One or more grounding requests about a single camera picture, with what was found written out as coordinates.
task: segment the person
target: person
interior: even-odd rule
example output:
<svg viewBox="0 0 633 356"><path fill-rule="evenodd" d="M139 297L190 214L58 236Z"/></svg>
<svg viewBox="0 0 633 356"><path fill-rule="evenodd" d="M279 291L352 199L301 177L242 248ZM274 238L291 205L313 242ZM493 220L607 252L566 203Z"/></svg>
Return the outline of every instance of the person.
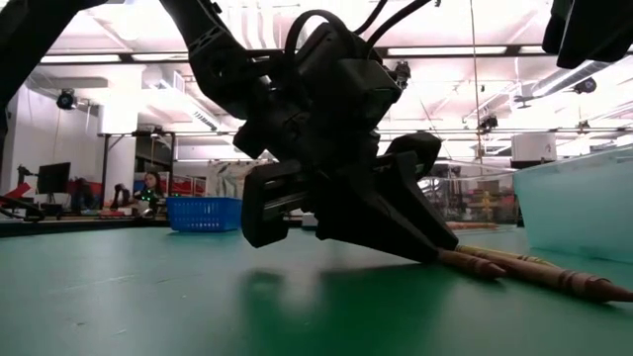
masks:
<svg viewBox="0 0 633 356"><path fill-rule="evenodd" d="M135 192L134 200L141 201L143 198L162 199L165 198L160 186L160 175L156 172L147 172L144 177L144 185L141 191Z"/></svg>

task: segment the table surface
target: table surface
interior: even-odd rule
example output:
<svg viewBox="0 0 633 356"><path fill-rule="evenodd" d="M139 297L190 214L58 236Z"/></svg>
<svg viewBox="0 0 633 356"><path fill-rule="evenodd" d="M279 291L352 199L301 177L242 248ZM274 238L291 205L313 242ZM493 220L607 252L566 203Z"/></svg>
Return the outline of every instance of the table surface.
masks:
<svg viewBox="0 0 633 356"><path fill-rule="evenodd" d="M462 243L526 252L518 229ZM532 254L633 289L633 265ZM633 307L292 230L254 249L239 232L130 228L0 239L3 356L624 355Z"/></svg>

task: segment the security camera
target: security camera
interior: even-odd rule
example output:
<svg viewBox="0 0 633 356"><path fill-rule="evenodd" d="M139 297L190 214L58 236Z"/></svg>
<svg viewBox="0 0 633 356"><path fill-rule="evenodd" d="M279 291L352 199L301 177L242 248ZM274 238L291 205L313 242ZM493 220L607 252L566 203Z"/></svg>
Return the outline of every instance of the security camera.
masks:
<svg viewBox="0 0 633 356"><path fill-rule="evenodd" d="M489 134L494 128L498 127L497 115L490 114L482 118L479 128L484 134Z"/></svg>
<svg viewBox="0 0 633 356"><path fill-rule="evenodd" d="M587 120L583 120L581 122L578 122L576 124L576 129L591 129L591 126L589 125L589 122Z"/></svg>
<svg viewBox="0 0 633 356"><path fill-rule="evenodd" d="M61 89L57 97L57 108L61 110L74 110L77 108L77 98L74 89Z"/></svg>
<svg viewBox="0 0 633 356"><path fill-rule="evenodd" d="M596 87L597 87L597 83L595 82L595 80L589 77L583 80L582 82L574 85L574 88L572 88L572 90L576 94L583 94L583 93L589 94L589 93L593 93Z"/></svg>
<svg viewBox="0 0 633 356"><path fill-rule="evenodd" d="M408 62L400 60L394 71L396 72L396 84L403 90L407 89L407 82L411 79L411 68L408 66Z"/></svg>

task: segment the ceiling light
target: ceiling light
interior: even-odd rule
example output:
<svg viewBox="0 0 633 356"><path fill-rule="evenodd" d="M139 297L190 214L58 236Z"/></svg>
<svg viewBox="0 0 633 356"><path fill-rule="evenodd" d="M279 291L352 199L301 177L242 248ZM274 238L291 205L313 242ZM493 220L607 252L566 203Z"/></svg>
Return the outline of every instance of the ceiling light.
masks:
<svg viewBox="0 0 633 356"><path fill-rule="evenodd" d="M205 132L199 132L199 133L179 133L179 132L175 132L176 135L178 137L217 137L217 136L224 136L224 135L235 135L235 132L212 132L212 133L205 133Z"/></svg>
<svg viewBox="0 0 633 356"><path fill-rule="evenodd" d="M118 30L117 35L123 41L136 41L138 40L138 32L134 30Z"/></svg>
<svg viewBox="0 0 633 356"><path fill-rule="evenodd" d="M181 61L188 60L187 52L132 54L137 61Z"/></svg>
<svg viewBox="0 0 633 356"><path fill-rule="evenodd" d="M115 63L121 58L116 54L45 55L42 64L51 63Z"/></svg>
<svg viewBox="0 0 633 356"><path fill-rule="evenodd" d="M477 54L503 54L505 46L478 46ZM405 55L471 55L474 54L471 46L444 46L444 47L401 47L389 48L387 54L392 56Z"/></svg>
<svg viewBox="0 0 633 356"><path fill-rule="evenodd" d="M545 54L545 50L540 45L524 45L518 52L524 54Z"/></svg>
<svg viewBox="0 0 633 356"><path fill-rule="evenodd" d="M211 159L204 158L191 158L191 159L177 159L177 163L207 163L211 162Z"/></svg>

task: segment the laboratory room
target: laboratory room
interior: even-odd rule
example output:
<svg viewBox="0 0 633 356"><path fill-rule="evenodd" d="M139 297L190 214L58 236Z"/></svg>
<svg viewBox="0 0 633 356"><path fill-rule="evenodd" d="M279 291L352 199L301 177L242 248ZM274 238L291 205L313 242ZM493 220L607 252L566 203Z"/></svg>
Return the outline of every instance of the laboratory room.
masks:
<svg viewBox="0 0 633 356"><path fill-rule="evenodd" d="M0 6L2 356L631 353L630 2Z"/></svg>

